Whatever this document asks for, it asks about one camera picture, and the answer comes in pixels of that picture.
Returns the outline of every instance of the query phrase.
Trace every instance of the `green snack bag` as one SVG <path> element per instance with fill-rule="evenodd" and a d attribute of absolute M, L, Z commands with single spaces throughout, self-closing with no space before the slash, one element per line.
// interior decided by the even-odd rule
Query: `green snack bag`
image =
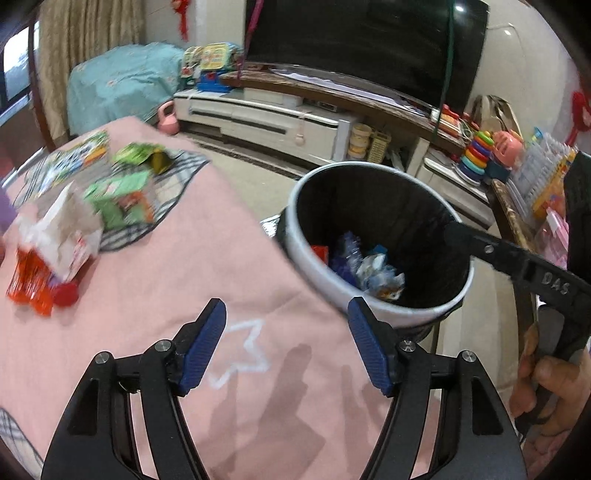
<path fill-rule="evenodd" d="M 99 181 L 88 187 L 84 197 L 101 213 L 105 230 L 154 222 L 157 198 L 149 171 Z"/>
<path fill-rule="evenodd" d="M 147 162 L 156 175 L 167 171 L 173 164 L 162 145 L 149 143 L 130 143 L 115 154 L 114 162 L 128 165 Z"/>

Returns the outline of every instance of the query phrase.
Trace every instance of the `tv screen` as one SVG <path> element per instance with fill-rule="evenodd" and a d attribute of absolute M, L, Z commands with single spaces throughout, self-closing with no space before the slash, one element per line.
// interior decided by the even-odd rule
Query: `tv screen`
<path fill-rule="evenodd" d="M 455 112 L 468 102 L 487 21 L 486 3 L 456 2 L 446 98 Z M 265 0 L 247 60 L 342 73 L 439 105 L 447 35 L 447 0 Z"/>

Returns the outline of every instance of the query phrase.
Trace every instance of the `white plastic bag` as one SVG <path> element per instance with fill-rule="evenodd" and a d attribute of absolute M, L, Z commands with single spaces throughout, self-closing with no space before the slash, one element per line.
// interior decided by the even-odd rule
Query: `white plastic bag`
<path fill-rule="evenodd" d="M 37 223 L 19 217 L 21 246 L 34 248 L 54 275 L 66 283 L 99 253 L 103 235 L 100 213 L 82 198 L 74 183 L 62 190 Z"/>

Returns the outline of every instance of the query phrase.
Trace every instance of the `star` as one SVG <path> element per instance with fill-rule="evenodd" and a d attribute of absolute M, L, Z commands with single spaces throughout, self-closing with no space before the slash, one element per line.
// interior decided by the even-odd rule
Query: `star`
<path fill-rule="evenodd" d="M 246 350 L 247 353 L 249 353 L 253 357 L 254 361 L 248 364 L 242 362 L 232 363 L 230 367 L 228 367 L 228 369 L 219 378 L 216 378 L 214 375 L 209 374 L 209 385 L 212 388 L 216 390 L 222 388 L 226 383 L 228 383 L 230 377 L 234 373 L 264 373 L 269 370 L 270 365 L 267 361 L 267 357 L 265 356 L 263 351 L 255 344 L 255 340 L 260 335 L 264 323 L 265 322 L 261 319 L 246 320 L 244 322 L 234 323 L 226 327 L 222 335 L 222 338 L 225 335 L 228 335 L 232 332 L 237 332 L 239 330 L 251 330 L 246 340 L 244 340 L 243 347 L 244 350 Z"/>

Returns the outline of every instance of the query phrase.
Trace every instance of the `curtain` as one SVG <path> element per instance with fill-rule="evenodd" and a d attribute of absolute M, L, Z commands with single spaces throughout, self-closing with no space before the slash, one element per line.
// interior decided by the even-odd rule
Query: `curtain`
<path fill-rule="evenodd" d="M 67 141 L 66 91 L 72 69 L 122 45 L 140 43 L 142 0 L 45 0 L 39 13 L 38 76 L 56 143 Z"/>

